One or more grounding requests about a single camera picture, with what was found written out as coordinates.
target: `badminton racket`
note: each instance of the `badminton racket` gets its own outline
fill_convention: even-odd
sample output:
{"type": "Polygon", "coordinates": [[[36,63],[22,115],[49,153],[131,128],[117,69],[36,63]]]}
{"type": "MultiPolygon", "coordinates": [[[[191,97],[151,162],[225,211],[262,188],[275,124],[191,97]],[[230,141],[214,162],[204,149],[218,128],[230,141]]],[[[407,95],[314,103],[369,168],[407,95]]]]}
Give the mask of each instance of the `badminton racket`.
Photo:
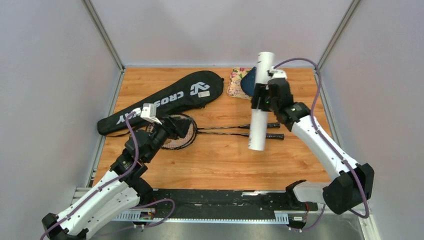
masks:
{"type": "MultiPolygon", "coordinates": [[[[272,122],[266,125],[268,129],[279,128],[279,122],[272,122]]],[[[198,127],[197,130],[207,130],[207,129],[250,129],[250,124],[240,125],[240,126],[218,126],[218,127],[198,127]]]]}
{"type": "MultiPolygon", "coordinates": [[[[190,118],[190,116],[186,114],[173,114],[172,117],[180,117],[180,118],[190,118]]],[[[276,123],[268,123],[268,126],[271,128],[278,128],[280,124],[276,123]]],[[[231,132],[209,132],[209,131],[199,131],[202,129],[221,129],[221,128],[248,128],[250,127],[249,124],[247,125],[241,125],[241,126],[232,126],[232,127],[219,127],[219,128],[198,128],[196,122],[193,120],[193,122],[190,124],[188,128],[187,135],[184,138],[178,138],[178,139],[167,139],[165,143],[162,146],[162,149],[168,149],[168,150],[180,150],[184,149],[188,146],[190,146],[196,139],[196,136],[198,134],[217,134],[217,135],[237,135],[237,136],[243,136],[243,137],[249,137],[249,133],[231,133],[231,132]]],[[[152,133],[154,131],[153,125],[149,125],[146,128],[146,132],[152,133]]],[[[267,139],[279,139],[284,140],[284,134],[276,134],[276,133],[267,133],[266,134],[267,139]]]]}

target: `white wall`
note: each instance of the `white wall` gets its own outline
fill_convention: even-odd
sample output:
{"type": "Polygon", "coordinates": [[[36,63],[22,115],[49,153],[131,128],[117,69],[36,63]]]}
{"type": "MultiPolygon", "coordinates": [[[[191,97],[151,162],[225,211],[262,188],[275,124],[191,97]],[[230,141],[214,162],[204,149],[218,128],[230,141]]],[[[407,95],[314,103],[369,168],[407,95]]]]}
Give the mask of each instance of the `white wall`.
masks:
{"type": "Polygon", "coordinates": [[[119,71],[80,0],[0,2],[0,233],[39,239],[83,186],[119,71]]]}
{"type": "Polygon", "coordinates": [[[323,67],[346,151],[375,170],[383,240],[422,239],[424,1],[364,0],[323,67]]]}
{"type": "Polygon", "coordinates": [[[351,1],[92,0],[123,63],[148,66],[318,61],[351,1]]]}

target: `black racket bag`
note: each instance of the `black racket bag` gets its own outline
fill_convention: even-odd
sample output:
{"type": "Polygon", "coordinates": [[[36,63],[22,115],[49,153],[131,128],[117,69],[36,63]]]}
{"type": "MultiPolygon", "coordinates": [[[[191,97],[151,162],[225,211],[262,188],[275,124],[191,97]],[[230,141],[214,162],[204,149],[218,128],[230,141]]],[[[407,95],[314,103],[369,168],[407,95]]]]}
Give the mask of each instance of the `black racket bag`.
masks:
{"type": "MultiPolygon", "coordinates": [[[[107,135],[127,128],[126,115],[135,108],[142,108],[143,104],[155,104],[158,118],[203,108],[223,93],[223,81],[224,79],[213,71],[193,72],[145,99],[98,121],[97,131],[101,135],[107,135]]],[[[149,124],[135,115],[129,119],[129,123],[135,128],[149,124]]]]}

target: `wood grain surface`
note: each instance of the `wood grain surface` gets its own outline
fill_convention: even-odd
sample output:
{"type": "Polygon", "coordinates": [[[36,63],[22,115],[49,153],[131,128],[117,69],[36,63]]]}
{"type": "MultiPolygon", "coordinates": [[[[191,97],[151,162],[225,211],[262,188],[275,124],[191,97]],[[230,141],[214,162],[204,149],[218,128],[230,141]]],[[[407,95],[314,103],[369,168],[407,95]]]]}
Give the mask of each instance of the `wood grain surface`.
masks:
{"type": "MultiPolygon", "coordinates": [[[[166,88],[182,77],[210,70],[224,78],[222,95],[203,109],[184,113],[193,117],[199,128],[249,124],[250,101],[227,95],[231,68],[128,68],[123,78],[114,112],[166,88]]],[[[317,85],[310,68],[285,68],[296,102],[311,106],[317,85]]],[[[330,133],[321,100],[315,116],[330,133]]],[[[276,122],[272,113],[268,122],[276,122]]],[[[246,129],[227,129],[246,133],[246,129]]],[[[329,177],[308,147],[285,127],[269,129],[284,133],[285,140],[267,139],[265,151],[248,149],[248,138],[236,135],[200,134],[181,150],[160,150],[142,175],[153,188],[284,190],[297,180],[327,182],[329,177]]],[[[94,184],[122,153],[128,136],[106,137],[94,184]]]]}

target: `wire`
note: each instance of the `wire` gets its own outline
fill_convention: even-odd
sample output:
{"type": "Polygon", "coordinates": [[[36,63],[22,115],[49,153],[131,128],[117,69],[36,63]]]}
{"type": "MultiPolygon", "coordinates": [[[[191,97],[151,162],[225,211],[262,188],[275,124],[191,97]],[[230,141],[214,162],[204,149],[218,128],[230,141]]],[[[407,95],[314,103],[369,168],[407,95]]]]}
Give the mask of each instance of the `wire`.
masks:
{"type": "Polygon", "coordinates": [[[172,215],[172,213],[174,213],[174,210],[175,210],[175,202],[174,202],[174,200],[172,200],[170,198],[164,198],[164,199],[161,199],[161,200],[158,200],[158,201],[154,201],[154,202],[149,203],[149,204],[146,204],[146,205],[135,206],[135,207],[132,207],[130,209],[144,209],[144,208],[147,208],[147,207],[150,207],[152,205],[156,205],[156,204],[159,204],[159,203],[162,203],[162,202],[171,202],[172,203],[172,209],[171,209],[171,211],[169,211],[168,215],[166,215],[166,217],[164,217],[162,220],[160,220],[158,222],[155,222],[153,224],[149,224],[149,225],[143,225],[142,224],[142,225],[126,226],[126,227],[123,227],[123,228],[118,229],[118,230],[113,231],[113,232],[108,232],[108,233],[103,233],[103,234],[95,234],[93,237],[94,238],[105,237],[105,236],[113,235],[113,234],[116,234],[116,233],[119,233],[119,232],[122,232],[122,231],[125,231],[125,230],[134,229],[135,227],[138,227],[138,228],[151,228],[151,227],[155,227],[157,225],[163,224],[166,220],[168,220],[168,218],[172,215]]]}
{"type": "Polygon", "coordinates": [[[145,228],[151,228],[151,227],[155,227],[157,225],[160,225],[160,224],[164,223],[166,220],[168,220],[168,218],[172,215],[172,213],[175,210],[175,202],[174,202],[174,200],[172,200],[170,198],[164,198],[164,199],[161,199],[161,200],[158,200],[158,201],[154,201],[152,203],[149,203],[149,204],[146,204],[146,205],[143,205],[143,206],[135,206],[135,207],[132,207],[131,209],[143,209],[143,208],[147,208],[147,207],[150,207],[152,205],[156,205],[156,204],[162,203],[162,202],[171,202],[172,203],[172,209],[171,209],[171,211],[169,211],[168,215],[166,215],[164,218],[162,218],[162,220],[160,220],[158,222],[155,222],[153,224],[149,224],[149,225],[145,225],[144,226],[145,228]]]}
{"type": "Polygon", "coordinates": [[[150,219],[151,217],[152,215],[150,214],[140,214],[140,219],[146,219],[146,218],[150,219]]]}
{"type": "Polygon", "coordinates": [[[305,202],[305,205],[306,205],[306,214],[305,214],[305,220],[308,218],[308,215],[309,215],[309,204],[307,203],[307,202],[305,202]]]}
{"type": "Polygon", "coordinates": [[[294,227],[288,227],[288,230],[290,230],[290,231],[293,230],[294,232],[302,233],[302,232],[306,232],[306,231],[314,229],[317,226],[317,224],[321,221],[321,219],[323,218],[325,210],[326,210],[326,205],[324,204],[322,206],[321,213],[319,214],[318,218],[316,219],[316,221],[311,226],[308,226],[308,227],[302,228],[302,229],[298,229],[298,228],[294,228],[294,227]]]}
{"type": "Polygon", "coordinates": [[[158,212],[158,205],[154,206],[154,213],[152,212],[152,213],[151,213],[151,215],[152,215],[153,217],[155,217],[155,214],[156,214],[157,212],[158,212]]]}
{"type": "MultiPolygon", "coordinates": [[[[129,133],[131,134],[132,140],[134,141],[134,146],[138,146],[137,143],[137,139],[136,136],[134,134],[133,128],[130,125],[129,122],[129,118],[131,118],[134,114],[136,114],[134,111],[130,112],[126,117],[125,117],[125,124],[126,127],[129,130],[129,133]]],[[[99,186],[96,190],[94,190],[90,195],[88,195],[87,198],[85,198],[83,201],[81,201],[80,204],[78,204],[77,206],[75,206],[73,208],[73,210],[66,215],[66,217],[62,218],[61,220],[57,221],[55,224],[53,224],[51,227],[49,227],[40,237],[40,240],[43,240],[54,228],[56,228],[57,226],[59,226],[60,224],[62,224],[63,222],[65,222],[66,220],[70,219],[75,212],[77,212],[84,204],[86,204],[95,194],[97,194],[98,192],[100,192],[103,188],[107,187],[108,185],[110,185],[111,183],[115,182],[116,180],[119,180],[125,176],[127,176],[128,174],[130,174],[130,172],[136,167],[137,162],[139,159],[139,148],[136,147],[135,148],[135,157],[134,157],[134,162],[132,163],[131,167],[124,172],[123,174],[105,182],[103,185],[99,186]]]]}
{"type": "Polygon", "coordinates": [[[355,182],[356,182],[356,184],[358,186],[359,193],[360,193],[360,196],[362,198],[362,202],[363,202],[363,205],[364,205],[364,208],[365,208],[365,215],[362,215],[362,214],[360,214],[360,213],[358,213],[358,212],[356,212],[356,211],[354,211],[352,209],[350,209],[349,211],[352,212],[353,214],[357,215],[360,218],[366,219],[366,218],[368,218],[370,216],[370,208],[368,206],[367,197],[365,196],[364,188],[362,187],[361,181],[359,180],[359,177],[358,177],[357,173],[354,171],[353,167],[348,163],[348,161],[343,157],[343,155],[339,151],[337,151],[337,149],[333,146],[333,144],[318,129],[317,123],[316,123],[315,118],[314,118],[315,105],[317,104],[318,97],[320,96],[320,90],[321,90],[321,85],[322,85],[320,68],[318,67],[318,65],[314,61],[312,61],[310,59],[307,59],[307,58],[304,58],[304,57],[295,57],[295,58],[290,58],[290,59],[287,59],[285,61],[280,62],[279,64],[277,64],[277,65],[274,66],[274,69],[278,68],[279,66],[281,66],[283,64],[286,64],[286,63],[292,62],[292,61],[305,61],[305,62],[308,62],[308,63],[312,64],[313,67],[315,68],[316,75],[318,77],[318,86],[316,88],[316,94],[315,94],[315,97],[313,98],[312,106],[310,107],[310,120],[312,121],[313,128],[318,133],[318,135],[322,138],[322,140],[324,140],[324,142],[327,144],[327,146],[330,147],[331,150],[346,165],[346,167],[352,173],[353,178],[355,179],[355,182]]]}

